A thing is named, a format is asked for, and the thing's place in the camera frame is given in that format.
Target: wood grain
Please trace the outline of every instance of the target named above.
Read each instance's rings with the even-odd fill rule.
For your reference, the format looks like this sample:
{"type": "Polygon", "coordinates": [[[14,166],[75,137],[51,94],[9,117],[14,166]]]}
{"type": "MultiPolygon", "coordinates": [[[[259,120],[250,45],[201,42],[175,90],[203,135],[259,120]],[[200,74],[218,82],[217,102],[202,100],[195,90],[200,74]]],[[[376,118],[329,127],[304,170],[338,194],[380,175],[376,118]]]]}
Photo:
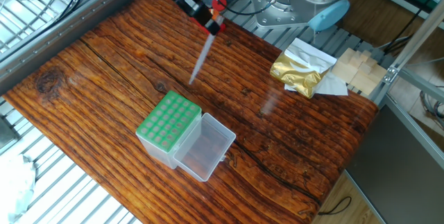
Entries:
{"type": "Polygon", "coordinates": [[[205,34],[168,0],[135,0],[4,98],[144,223],[310,223],[377,106],[284,91],[268,73],[280,50],[227,27],[189,86],[205,34]],[[206,183],[135,136],[169,90],[237,134],[206,183]]]}

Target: metal grate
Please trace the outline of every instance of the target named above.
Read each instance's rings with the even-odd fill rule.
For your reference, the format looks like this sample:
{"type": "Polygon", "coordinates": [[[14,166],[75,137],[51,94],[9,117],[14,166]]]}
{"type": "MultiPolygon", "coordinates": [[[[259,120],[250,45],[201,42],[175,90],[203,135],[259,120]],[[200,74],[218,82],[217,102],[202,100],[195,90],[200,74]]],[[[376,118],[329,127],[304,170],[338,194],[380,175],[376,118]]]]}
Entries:
{"type": "Polygon", "coordinates": [[[3,53],[25,44],[35,31],[55,20],[70,1],[6,0],[0,12],[0,63],[6,59],[3,53]]]}

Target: gold foil packet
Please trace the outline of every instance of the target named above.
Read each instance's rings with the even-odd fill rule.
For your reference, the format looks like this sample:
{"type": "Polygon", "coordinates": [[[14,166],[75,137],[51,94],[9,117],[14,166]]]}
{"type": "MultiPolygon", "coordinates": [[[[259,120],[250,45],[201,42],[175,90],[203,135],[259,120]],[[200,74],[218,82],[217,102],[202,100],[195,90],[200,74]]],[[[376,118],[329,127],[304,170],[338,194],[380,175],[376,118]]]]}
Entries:
{"type": "Polygon", "coordinates": [[[289,58],[284,52],[281,53],[270,69],[270,74],[273,77],[281,80],[307,98],[314,95],[316,86],[327,72],[328,70],[320,74],[289,58]]]}

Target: pipette tip box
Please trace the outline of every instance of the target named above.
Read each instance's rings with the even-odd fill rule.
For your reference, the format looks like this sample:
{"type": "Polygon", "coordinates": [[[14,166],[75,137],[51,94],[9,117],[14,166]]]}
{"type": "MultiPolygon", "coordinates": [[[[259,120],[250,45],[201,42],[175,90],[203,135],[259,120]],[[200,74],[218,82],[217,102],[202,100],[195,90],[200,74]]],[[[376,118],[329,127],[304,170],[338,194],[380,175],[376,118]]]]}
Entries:
{"type": "Polygon", "coordinates": [[[236,134],[195,103],[168,92],[136,130],[148,154],[206,182],[236,134]]]}

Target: green pipette tip rack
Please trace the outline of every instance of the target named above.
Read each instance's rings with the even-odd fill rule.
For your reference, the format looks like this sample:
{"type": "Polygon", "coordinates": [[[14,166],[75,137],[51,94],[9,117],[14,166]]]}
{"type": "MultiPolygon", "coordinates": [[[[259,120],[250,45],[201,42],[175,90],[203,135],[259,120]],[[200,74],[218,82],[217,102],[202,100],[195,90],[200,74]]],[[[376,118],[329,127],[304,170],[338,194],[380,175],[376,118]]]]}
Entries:
{"type": "Polygon", "coordinates": [[[136,133],[168,153],[202,109],[183,96],[168,92],[136,133]]]}

